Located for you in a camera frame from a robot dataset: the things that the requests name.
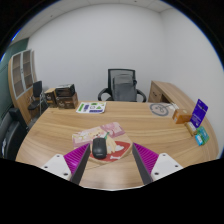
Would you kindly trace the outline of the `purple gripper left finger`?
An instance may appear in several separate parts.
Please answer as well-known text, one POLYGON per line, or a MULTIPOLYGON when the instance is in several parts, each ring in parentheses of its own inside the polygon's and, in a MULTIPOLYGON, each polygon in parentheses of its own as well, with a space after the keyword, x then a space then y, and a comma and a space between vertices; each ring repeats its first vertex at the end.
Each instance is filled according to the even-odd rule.
POLYGON ((65 180, 79 184, 90 155, 90 145, 85 144, 66 155, 56 154, 42 169, 65 180))

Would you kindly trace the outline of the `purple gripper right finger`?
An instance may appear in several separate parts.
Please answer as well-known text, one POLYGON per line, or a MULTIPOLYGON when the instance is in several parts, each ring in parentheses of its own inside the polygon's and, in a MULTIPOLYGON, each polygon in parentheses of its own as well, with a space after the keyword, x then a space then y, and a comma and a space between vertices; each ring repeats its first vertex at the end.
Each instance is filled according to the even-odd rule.
POLYGON ((167 153, 157 154, 137 143, 132 146, 132 154, 144 185, 182 169, 182 166, 167 153))

